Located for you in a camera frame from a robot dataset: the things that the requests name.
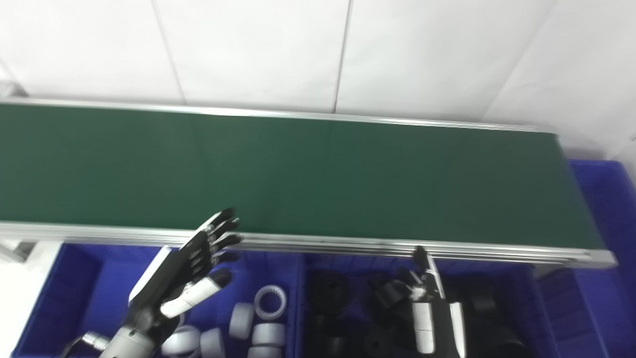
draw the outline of white gear ring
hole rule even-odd
[[[278,307],[278,309],[274,312],[267,312],[261,307],[261,300],[266,294],[275,294],[280,299],[280,307]],[[254,311],[256,312],[256,315],[263,320],[279,319],[285,312],[285,308],[287,308],[287,296],[280,286],[267,285],[258,290],[254,297]]]

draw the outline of white wall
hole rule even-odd
[[[0,62],[32,97],[543,124],[568,156],[629,162],[634,18],[631,0],[3,1]]]

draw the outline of black fingertip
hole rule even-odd
[[[227,209],[223,209],[219,212],[219,215],[217,215],[216,218],[214,218],[214,220],[212,220],[212,222],[210,224],[217,226],[220,223],[227,221],[228,219],[230,219],[231,217],[234,216],[235,210],[234,208],[227,208]]]
[[[428,252],[424,249],[424,247],[417,246],[415,247],[415,252],[413,253],[413,260],[415,263],[420,266],[421,269],[429,269],[429,259]]]
[[[214,234],[217,236],[221,236],[224,233],[234,230],[239,226],[239,218],[234,218],[233,220],[224,221],[219,227],[214,230]]]
[[[232,281],[232,271],[228,268],[221,268],[207,275],[214,283],[223,288]]]
[[[237,243],[240,243],[241,241],[243,241],[243,237],[236,235],[236,234],[232,234],[232,235],[228,235],[225,236],[223,238],[223,240],[219,241],[219,243],[217,244],[219,247],[219,250],[223,249],[224,247],[228,247],[231,245],[236,245]]]

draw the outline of storage bin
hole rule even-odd
[[[13,356],[56,357],[64,345],[87,330],[111,336],[127,309],[128,293],[158,248],[109,245],[65,244],[52,267]],[[268,284],[280,285],[289,297],[286,314],[279,320],[287,325],[285,357],[302,357],[305,279],[308,272],[336,270],[350,280],[354,300],[343,314],[345,321],[368,322],[364,300],[369,294],[370,273],[394,273],[400,265],[413,267],[408,258],[358,255],[242,252],[233,262],[233,282],[195,307],[188,323],[201,330],[220,327],[228,357],[245,357],[251,341],[229,338],[228,323],[238,302],[251,302],[256,291]],[[526,264],[439,260],[446,276],[488,273],[504,301],[509,324],[529,345],[537,358],[556,358],[551,327],[539,288]],[[78,356],[95,352],[79,350]]]
[[[616,161],[569,161],[618,266],[561,269],[539,281],[561,358],[631,358],[636,352],[636,195]]]
[[[157,251],[156,247],[62,245],[13,356],[57,357],[66,343],[86,331],[112,336],[126,313],[128,294]],[[262,286],[279,285],[289,300],[285,314],[275,322],[286,323],[284,352],[286,357],[294,357],[302,255],[241,254],[241,260],[231,264],[232,284],[190,310],[186,322],[201,331],[221,327],[227,356],[247,357],[251,339],[228,337],[234,304],[253,302]],[[254,316],[254,324],[260,322]],[[89,349],[78,352],[85,357],[98,355]]]

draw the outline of robotic finger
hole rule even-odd
[[[417,246],[413,260],[424,272],[410,271],[411,305],[417,350],[425,357],[465,358],[466,338],[460,303],[446,300],[439,271],[431,255]]]

